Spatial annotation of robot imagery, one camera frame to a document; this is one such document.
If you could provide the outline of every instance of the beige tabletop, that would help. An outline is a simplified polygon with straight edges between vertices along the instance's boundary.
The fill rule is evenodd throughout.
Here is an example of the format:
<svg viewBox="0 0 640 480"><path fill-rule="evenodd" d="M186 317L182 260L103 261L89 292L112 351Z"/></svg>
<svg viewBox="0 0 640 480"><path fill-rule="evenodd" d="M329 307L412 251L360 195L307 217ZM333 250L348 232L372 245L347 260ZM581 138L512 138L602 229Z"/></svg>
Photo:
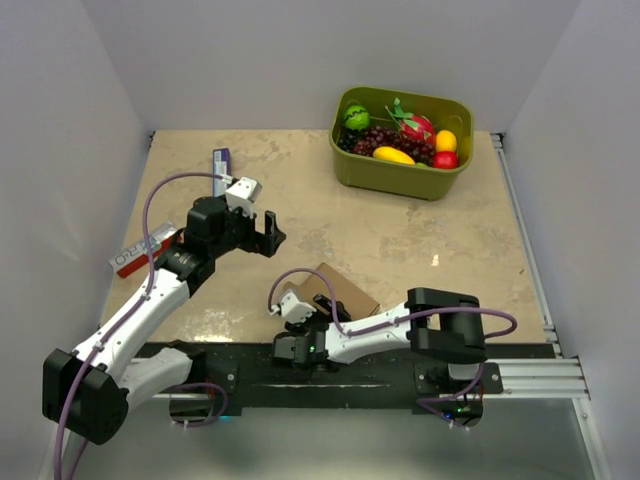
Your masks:
<svg viewBox="0 0 640 480"><path fill-rule="evenodd" d="M519 328L492 341L545 341L488 133L476 132L472 164L444 199L430 203L338 183L324 130L158 131L125 245L142 236L142 205L149 190L171 174L210 172L211 151L222 147L231 150L234 176L262 183L258 215L274 211L287 240L271 259L239 250L221 258L216 273L151 340L269 342L283 330L282 319L270 317L266 309L274 279L290 268L327 262L383 309L404 301L412 287L452 290L475 295L483 306L516 316ZM167 184L151 206L150 229L167 220L183 226L193 201L211 191L210 179ZM114 277L105 319L145 275L146 269L140 269L126 279ZM505 326L503 320L491 317L484 317L484 323L486 332Z"/></svg>

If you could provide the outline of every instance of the white panel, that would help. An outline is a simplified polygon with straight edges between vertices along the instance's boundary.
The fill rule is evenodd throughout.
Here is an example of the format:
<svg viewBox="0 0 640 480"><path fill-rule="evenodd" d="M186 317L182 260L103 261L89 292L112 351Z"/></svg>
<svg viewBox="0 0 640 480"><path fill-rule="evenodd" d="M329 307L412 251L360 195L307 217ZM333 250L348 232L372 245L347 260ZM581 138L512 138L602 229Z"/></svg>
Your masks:
<svg viewBox="0 0 640 480"><path fill-rule="evenodd" d="M37 475L42 362L97 325L144 146L80 2L0 2L1 478Z"/></svg>
<svg viewBox="0 0 640 480"><path fill-rule="evenodd" d="M578 0L82 0L157 128L327 128L379 85L466 102L504 131Z"/></svg>
<svg viewBox="0 0 640 480"><path fill-rule="evenodd" d="M506 136L565 355L578 353L615 478L638 478L640 4L583 0Z"/></svg>

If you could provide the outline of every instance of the plastic fruit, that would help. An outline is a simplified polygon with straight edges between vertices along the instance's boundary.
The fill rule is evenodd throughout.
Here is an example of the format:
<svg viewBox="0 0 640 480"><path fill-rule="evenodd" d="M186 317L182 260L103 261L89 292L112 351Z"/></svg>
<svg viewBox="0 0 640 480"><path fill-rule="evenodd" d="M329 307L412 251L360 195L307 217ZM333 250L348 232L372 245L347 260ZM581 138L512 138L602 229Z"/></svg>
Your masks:
<svg viewBox="0 0 640 480"><path fill-rule="evenodd" d="M456 136L449 130L440 130L436 135L436 152L455 152L456 148Z"/></svg>
<svg viewBox="0 0 640 480"><path fill-rule="evenodd" d="M433 166L445 170L458 168L458 156L456 152L438 152L436 156L433 157Z"/></svg>
<svg viewBox="0 0 640 480"><path fill-rule="evenodd" d="M373 152L373 158L386 160L388 162L402 163L404 165L415 165L416 162L406 153L396 150L393 147L378 147Z"/></svg>
<svg viewBox="0 0 640 480"><path fill-rule="evenodd" d="M349 130L364 130L371 123L371 115L362 105L352 105L344 111L342 123Z"/></svg>
<svg viewBox="0 0 640 480"><path fill-rule="evenodd" d="M400 100L395 99L393 102L394 111L389 110L389 107L385 106L389 115L401 133L405 133L408 136L420 140L421 142L428 143L430 145L436 144L436 131L433 129L433 125L427 117L419 116L411 112L405 112L400 106Z"/></svg>

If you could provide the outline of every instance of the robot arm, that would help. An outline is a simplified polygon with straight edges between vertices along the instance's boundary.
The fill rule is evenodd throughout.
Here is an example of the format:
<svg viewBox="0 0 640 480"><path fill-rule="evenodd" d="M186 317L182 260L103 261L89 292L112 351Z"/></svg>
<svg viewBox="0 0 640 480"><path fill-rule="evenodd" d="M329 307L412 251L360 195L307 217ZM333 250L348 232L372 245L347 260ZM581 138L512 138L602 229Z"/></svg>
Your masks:
<svg viewBox="0 0 640 480"><path fill-rule="evenodd" d="M328 307L327 299L319 297L316 300ZM330 316L288 290L274 311L286 319L288 330L294 333L276 337L274 357L305 367L322 363L350 364L366 355L409 348L449 364L455 379L473 378L478 364L487 360L480 314L440 315L440 330L430 328L426 317L398 321L420 311L446 307L477 308L479 302L469 295L414 288L409 290L405 303L362 320L343 323L339 328Z"/></svg>
<svg viewBox="0 0 640 480"><path fill-rule="evenodd" d="M166 388L204 371L204 356L188 344L176 343L136 365L131 360L158 326L183 305L215 272L215 262L236 248L273 256L286 239L273 212L265 212L265 233L256 231L253 204L261 185L243 177L224 197L197 199L169 248L155 263L153 289L144 284L94 335L71 353L55 350L43 367L43 413L54 421L61 415L67 392L80 366L97 345L98 354L83 378L67 427L93 443L102 444L120 428L129 410ZM104 344L104 332L133 304L140 308Z"/></svg>

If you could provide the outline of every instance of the fruit basket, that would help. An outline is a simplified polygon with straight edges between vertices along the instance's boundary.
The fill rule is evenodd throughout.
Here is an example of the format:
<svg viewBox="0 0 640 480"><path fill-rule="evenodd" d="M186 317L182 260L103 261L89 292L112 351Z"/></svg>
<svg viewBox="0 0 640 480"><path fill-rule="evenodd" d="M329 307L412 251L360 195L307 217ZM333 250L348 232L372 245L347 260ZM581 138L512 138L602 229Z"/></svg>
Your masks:
<svg viewBox="0 0 640 480"><path fill-rule="evenodd" d="M439 169L426 165L407 165L365 156L370 152L371 142L361 142L355 148L361 155L347 152L344 146L350 132L343 125L343 113L352 105L362 105L370 115L370 128L363 133L366 138L395 129L396 125L385 107L393 106L396 99L407 111L425 115L436 130L448 130L457 138L458 166ZM377 133L372 129L380 127ZM356 87L347 90L340 99L333 127L329 132L329 143L333 148L333 170L338 181L352 187L367 188L383 192L439 200L453 186L456 178L471 163L473 153L473 115L463 104L446 99L374 87ZM416 151L418 161L428 151Z"/></svg>

